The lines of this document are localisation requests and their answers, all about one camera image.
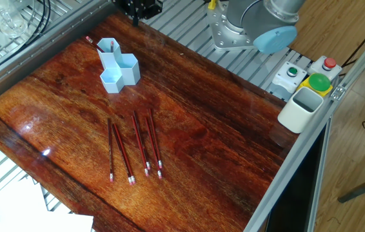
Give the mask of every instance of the red button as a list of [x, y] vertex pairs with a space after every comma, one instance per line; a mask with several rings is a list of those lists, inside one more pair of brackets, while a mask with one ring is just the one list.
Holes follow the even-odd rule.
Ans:
[[326, 58], [324, 60], [324, 65], [327, 67], [327, 68], [334, 68], [336, 67], [336, 61], [335, 59], [333, 58]]

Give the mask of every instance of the wooden tabletop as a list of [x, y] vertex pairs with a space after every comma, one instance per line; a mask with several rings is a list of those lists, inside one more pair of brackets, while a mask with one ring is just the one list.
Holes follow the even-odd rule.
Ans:
[[[114, 37], [141, 80], [107, 94], [94, 47], [80, 38], [0, 96], [0, 150], [97, 231], [242, 231], [297, 135], [277, 121], [284, 102], [154, 29], [112, 15], [88, 34]], [[145, 177], [132, 126], [154, 112], [163, 179]], [[123, 138], [137, 184], [114, 146]]]

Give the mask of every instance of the blue pencil holder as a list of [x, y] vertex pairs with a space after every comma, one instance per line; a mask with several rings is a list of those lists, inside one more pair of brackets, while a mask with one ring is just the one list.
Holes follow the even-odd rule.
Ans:
[[104, 67], [101, 80], [108, 93], [119, 93], [124, 85], [135, 85], [141, 78], [137, 58], [133, 54], [122, 54], [114, 38], [104, 38], [98, 42], [99, 58]]
[[100, 75], [108, 93], [119, 93], [124, 87], [124, 79], [119, 68], [107, 68]]

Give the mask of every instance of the green button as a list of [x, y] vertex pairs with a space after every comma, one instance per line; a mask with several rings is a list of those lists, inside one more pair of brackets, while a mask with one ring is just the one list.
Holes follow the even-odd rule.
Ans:
[[310, 86], [317, 91], [323, 92], [330, 88], [330, 80], [321, 73], [313, 73], [309, 76]]
[[291, 73], [291, 74], [297, 74], [297, 69], [296, 68], [289, 68], [288, 71]]
[[287, 75], [289, 75], [290, 77], [295, 77], [295, 76], [297, 76], [297, 72], [298, 72], [298, 70], [296, 68], [290, 67], [287, 70]]

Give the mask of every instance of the white pencil cup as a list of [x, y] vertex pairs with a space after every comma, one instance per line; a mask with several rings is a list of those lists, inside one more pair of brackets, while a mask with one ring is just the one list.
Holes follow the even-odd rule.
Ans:
[[322, 104], [319, 94], [302, 87], [291, 96], [277, 119], [290, 131], [301, 133]]

